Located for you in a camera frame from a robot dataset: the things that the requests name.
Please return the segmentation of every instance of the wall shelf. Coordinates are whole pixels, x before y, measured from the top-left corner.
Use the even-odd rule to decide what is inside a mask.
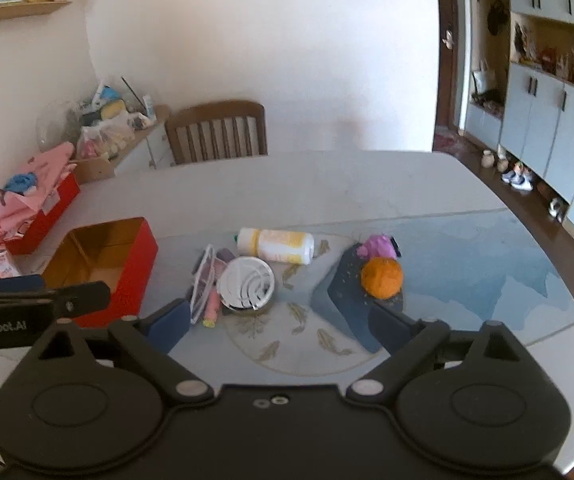
[[[33,2],[17,4],[1,4],[0,20],[11,20],[23,16],[38,16],[40,14],[51,14],[71,2]]]

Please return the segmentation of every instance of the wooden floor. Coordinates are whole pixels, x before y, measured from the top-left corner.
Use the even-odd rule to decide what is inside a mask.
[[[435,143],[435,151],[449,153],[484,182],[518,217],[545,251],[574,297],[574,239],[547,212],[545,200],[535,190],[523,194],[500,179],[500,174],[480,165],[481,149],[454,132],[454,142]],[[574,480],[574,469],[569,473]]]

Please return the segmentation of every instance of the door handle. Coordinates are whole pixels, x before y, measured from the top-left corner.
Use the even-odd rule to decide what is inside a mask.
[[[447,29],[445,31],[445,38],[442,39],[442,42],[449,50],[453,49],[453,34],[451,33],[451,30]]]

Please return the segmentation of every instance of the pink wrapping paper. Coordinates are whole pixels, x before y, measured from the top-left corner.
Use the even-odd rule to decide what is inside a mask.
[[[36,216],[52,189],[71,171],[69,160],[73,153],[72,143],[63,142],[49,152],[33,156],[13,173],[34,173],[38,182],[32,196],[0,189],[0,242],[7,234],[15,234],[24,222]]]

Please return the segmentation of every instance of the open box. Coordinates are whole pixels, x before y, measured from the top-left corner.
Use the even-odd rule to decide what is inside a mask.
[[[79,326],[106,326],[137,315],[158,245],[144,218],[130,218],[70,231],[43,271],[49,288],[103,281],[112,291],[109,307],[78,317]]]

